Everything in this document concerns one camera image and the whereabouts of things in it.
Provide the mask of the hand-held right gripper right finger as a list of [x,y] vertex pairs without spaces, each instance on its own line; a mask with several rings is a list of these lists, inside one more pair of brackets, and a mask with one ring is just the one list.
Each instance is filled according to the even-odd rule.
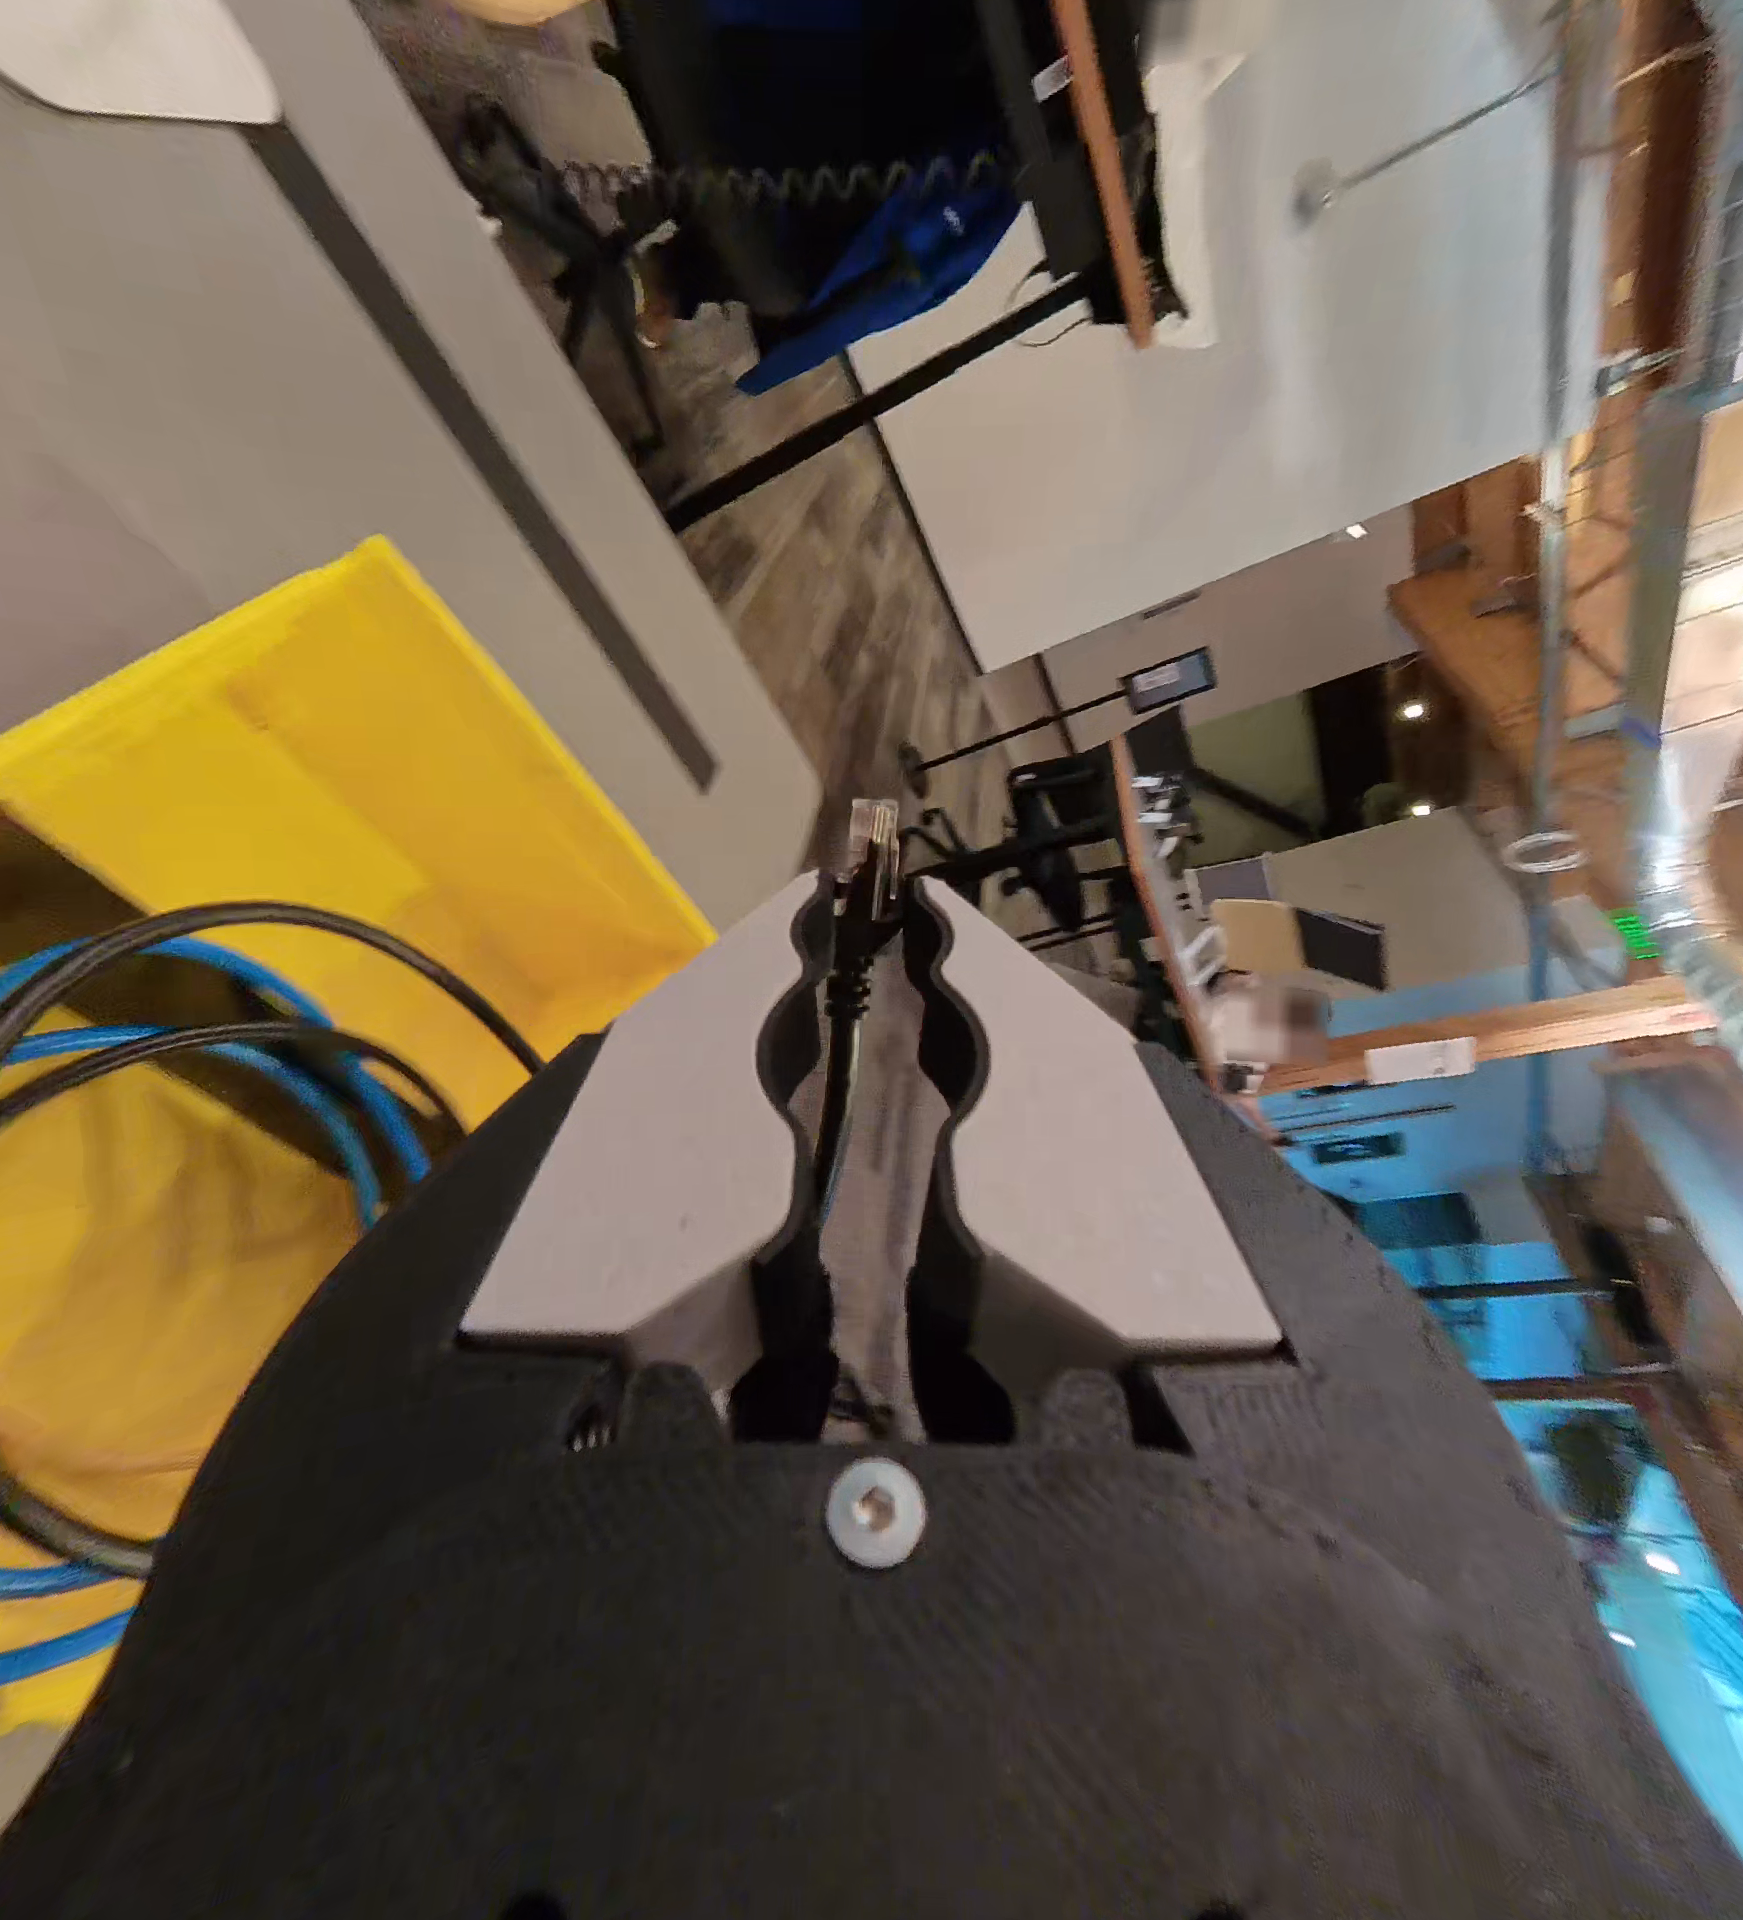
[[1068,1373],[1261,1361],[1271,1309],[1135,1039],[944,881],[903,969],[945,1115],[905,1279],[934,1442],[1008,1442]]

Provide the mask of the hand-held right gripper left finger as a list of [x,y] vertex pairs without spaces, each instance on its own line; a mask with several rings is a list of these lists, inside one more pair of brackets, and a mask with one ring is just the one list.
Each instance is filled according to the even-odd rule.
[[794,1097],[824,1048],[808,872],[605,1032],[459,1321],[479,1345],[690,1369],[740,1436],[819,1436],[835,1306]]

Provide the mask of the yellow divided storage bin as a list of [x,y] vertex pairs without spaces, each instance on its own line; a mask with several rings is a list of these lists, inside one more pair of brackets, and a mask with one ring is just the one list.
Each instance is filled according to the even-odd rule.
[[[0,969],[0,1717],[88,1703],[138,1560],[360,1238],[544,1063],[709,946],[703,912],[385,543],[0,734],[0,812],[141,908]],[[55,1022],[156,951],[295,1021]],[[341,1173],[120,1072],[212,1053]]]

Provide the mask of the wooden beam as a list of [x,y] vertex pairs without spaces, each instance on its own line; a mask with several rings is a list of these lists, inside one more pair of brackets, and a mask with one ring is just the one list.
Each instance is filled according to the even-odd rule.
[[1473,1015],[1412,1021],[1335,1036],[1315,1065],[1269,1069],[1264,1097],[1464,1077],[1558,1053],[1715,1032],[1719,1015],[1672,974]]

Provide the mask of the black floor pole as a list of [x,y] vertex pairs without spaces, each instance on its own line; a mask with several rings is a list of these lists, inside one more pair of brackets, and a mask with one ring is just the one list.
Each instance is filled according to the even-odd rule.
[[1055,281],[1037,298],[1008,310],[999,319],[982,325],[976,334],[945,347],[912,369],[891,377],[873,391],[857,395],[852,404],[835,409],[824,420],[789,433],[786,439],[773,445],[738,468],[714,478],[706,487],[678,498],[665,510],[667,528],[672,534],[685,534],[703,524],[731,505],[759,492],[760,488],[785,478],[797,468],[828,452],[859,430],[880,421],[888,414],[903,408],[912,399],[926,395],[942,382],[963,372],[982,357],[1019,339],[1033,325],[1051,319],[1073,305],[1092,307],[1100,293],[1103,276],[1069,276]]

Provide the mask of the blue jacket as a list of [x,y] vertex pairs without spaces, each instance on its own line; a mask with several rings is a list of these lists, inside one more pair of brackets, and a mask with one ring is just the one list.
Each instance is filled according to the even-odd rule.
[[1014,184],[993,179],[905,187],[882,202],[791,321],[752,319],[757,357],[738,394],[769,394],[932,313],[987,263],[1018,206]]

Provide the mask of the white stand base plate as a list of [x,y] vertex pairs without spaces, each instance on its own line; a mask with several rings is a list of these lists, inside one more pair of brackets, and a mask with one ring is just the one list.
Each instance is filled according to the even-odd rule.
[[223,2],[0,2],[0,82],[94,119],[282,119],[277,85]]

